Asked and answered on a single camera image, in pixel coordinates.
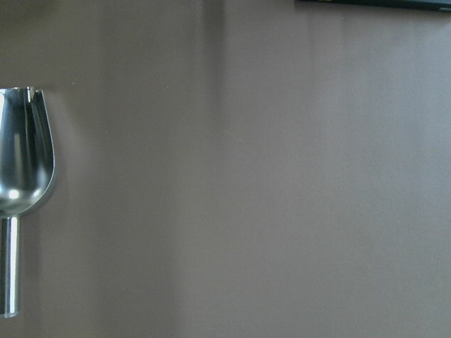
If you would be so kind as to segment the stainless steel ice scoop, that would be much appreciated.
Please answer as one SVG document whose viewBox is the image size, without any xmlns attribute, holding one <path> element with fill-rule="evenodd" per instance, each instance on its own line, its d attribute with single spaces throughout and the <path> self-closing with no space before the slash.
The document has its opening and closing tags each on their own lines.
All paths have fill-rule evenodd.
<svg viewBox="0 0 451 338">
<path fill-rule="evenodd" d="M 20 219 L 48 198 L 54 143 L 36 87 L 1 89 L 1 317 L 20 312 Z"/>
</svg>

